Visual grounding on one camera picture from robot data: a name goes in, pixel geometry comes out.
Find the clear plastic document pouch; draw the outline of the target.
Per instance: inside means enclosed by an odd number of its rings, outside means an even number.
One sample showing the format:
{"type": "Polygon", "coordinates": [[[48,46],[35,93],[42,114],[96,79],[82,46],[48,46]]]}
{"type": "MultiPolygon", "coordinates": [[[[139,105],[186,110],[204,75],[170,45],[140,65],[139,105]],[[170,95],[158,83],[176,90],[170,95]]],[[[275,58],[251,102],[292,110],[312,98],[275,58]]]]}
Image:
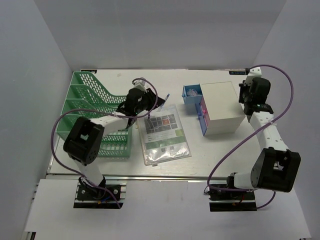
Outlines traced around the clear plastic document pouch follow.
{"type": "Polygon", "coordinates": [[[143,161],[146,166],[188,158],[191,151],[176,105],[165,105],[139,118],[143,161]]]}

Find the pink drawer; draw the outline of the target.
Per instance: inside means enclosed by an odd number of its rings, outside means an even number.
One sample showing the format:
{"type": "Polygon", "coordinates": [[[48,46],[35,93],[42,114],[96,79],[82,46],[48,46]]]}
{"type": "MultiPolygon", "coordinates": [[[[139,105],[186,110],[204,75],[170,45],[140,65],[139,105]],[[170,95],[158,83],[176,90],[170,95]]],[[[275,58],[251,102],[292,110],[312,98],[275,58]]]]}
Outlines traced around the pink drawer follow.
{"type": "Polygon", "coordinates": [[[206,127],[208,128],[209,124],[210,124],[210,117],[209,117],[209,114],[208,114],[208,109],[207,109],[204,97],[202,97],[202,99],[201,99],[200,108],[201,108],[202,116],[204,118],[206,127]]]}

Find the purple tape roll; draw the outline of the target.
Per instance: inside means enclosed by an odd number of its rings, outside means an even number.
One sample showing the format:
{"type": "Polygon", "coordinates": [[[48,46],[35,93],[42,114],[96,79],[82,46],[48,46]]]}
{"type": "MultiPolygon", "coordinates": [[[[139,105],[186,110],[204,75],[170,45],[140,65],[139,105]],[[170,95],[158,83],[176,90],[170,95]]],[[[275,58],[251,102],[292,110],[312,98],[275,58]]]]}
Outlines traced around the purple tape roll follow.
{"type": "Polygon", "coordinates": [[[190,89],[188,89],[188,90],[186,91],[186,95],[187,95],[188,97],[195,97],[195,96],[198,95],[198,92],[197,92],[195,89],[190,88],[190,89]]]}

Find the dark blue drawer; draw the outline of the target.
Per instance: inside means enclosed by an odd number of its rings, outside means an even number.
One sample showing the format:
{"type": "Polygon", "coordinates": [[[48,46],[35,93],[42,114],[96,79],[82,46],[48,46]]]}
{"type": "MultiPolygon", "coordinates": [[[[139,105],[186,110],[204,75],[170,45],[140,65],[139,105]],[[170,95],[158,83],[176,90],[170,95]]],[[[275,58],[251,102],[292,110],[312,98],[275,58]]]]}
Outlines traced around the dark blue drawer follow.
{"type": "Polygon", "coordinates": [[[206,132],[207,132],[207,125],[206,125],[206,122],[205,122],[205,117],[204,117],[203,110],[201,108],[201,104],[200,103],[196,103],[195,104],[195,108],[196,108],[196,112],[197,112],[197,116],[198,116],[198,120],[199,120],[199,124],[200,124],[202,135],[205,136],[206,132]]]}

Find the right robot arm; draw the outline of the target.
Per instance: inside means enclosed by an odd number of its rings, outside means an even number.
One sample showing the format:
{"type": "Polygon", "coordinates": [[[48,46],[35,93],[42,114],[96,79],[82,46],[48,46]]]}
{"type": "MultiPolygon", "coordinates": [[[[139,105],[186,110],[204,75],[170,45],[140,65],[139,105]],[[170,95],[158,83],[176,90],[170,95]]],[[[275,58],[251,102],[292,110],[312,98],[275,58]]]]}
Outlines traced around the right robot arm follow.
{"type": "Polygon", "coordinates": [[[225,187],[226,195],[236,200],[244,190],[265,189],[289,193],[298,173],[301,156],[284,143],[273,122],[273,109],[266,103],[271,83],[265,78],[254,77],[252,81],[243,81],[239,87],[239,102],[244,105],[244,114],[257,133],[260,154],[250,170],[234,172],[229,176],[231,183],[225,187]]]}

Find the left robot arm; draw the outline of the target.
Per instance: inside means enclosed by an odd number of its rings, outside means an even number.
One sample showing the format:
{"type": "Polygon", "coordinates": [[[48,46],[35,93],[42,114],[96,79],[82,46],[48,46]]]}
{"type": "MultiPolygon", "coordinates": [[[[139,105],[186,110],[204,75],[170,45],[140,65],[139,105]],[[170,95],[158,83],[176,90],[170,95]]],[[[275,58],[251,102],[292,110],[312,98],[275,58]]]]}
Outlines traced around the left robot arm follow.
{"type": "Polygon", "coordinates": [[[128,91],[114,113],[106,113],[98,118],[80,116],[75,121],[63,150],[78,164],[80,175],[89,185],[88,193],[99,200],[105,196],[106,180],[94,165],[103,137],[130,128],[143,111],[150,113],[165,103],[165,100],[150,88],[134,87],[128,91]]]}

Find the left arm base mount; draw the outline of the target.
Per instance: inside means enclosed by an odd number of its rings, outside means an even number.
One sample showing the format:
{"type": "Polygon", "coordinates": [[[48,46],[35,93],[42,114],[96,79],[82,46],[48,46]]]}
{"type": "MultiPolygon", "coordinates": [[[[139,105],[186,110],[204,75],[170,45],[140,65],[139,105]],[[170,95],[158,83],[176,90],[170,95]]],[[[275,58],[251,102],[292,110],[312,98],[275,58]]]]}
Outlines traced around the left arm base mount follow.
{"type": "Polygon", "coordinates": [[[116,198],[117,203],[108,191],[95,188],[89,185],[83,177],[80,177],[77,183],[73,208],[119,210],[123,206],[127,191],[126,183],[103,180],[99,186],[108,189],[116,198]]]}

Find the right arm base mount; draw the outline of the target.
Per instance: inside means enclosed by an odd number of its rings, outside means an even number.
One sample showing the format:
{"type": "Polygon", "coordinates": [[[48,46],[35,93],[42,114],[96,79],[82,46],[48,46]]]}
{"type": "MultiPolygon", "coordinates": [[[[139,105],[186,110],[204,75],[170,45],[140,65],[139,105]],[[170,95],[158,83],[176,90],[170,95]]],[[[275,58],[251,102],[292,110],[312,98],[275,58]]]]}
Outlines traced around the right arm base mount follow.
{"type": "Polygon", "coordinates": [[[216,190],[206,186],[203,194],[209,196],[210,212],[257,211],[253,192],[216,190]]]}

